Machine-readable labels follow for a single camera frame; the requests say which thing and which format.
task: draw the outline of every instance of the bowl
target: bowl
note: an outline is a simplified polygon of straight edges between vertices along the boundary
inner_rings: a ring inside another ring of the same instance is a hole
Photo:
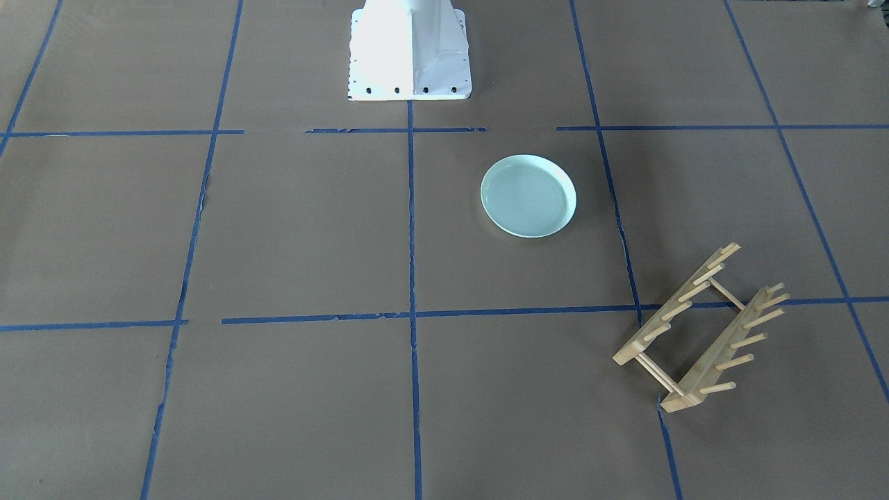
[[[568,174],[535,155],[514,155],[493,164],[482,179],[481,194],[488,217],[520,238],[543,238],[561,230],[577,207]]]

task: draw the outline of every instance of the light blue plate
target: light blue plate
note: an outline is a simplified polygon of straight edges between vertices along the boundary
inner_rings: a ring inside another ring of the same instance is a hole
[[[482,206],[507,233],[542,238],[571,220],[577,192],[555,163],[535,155],[515,155],[488,169],[482,180]]]

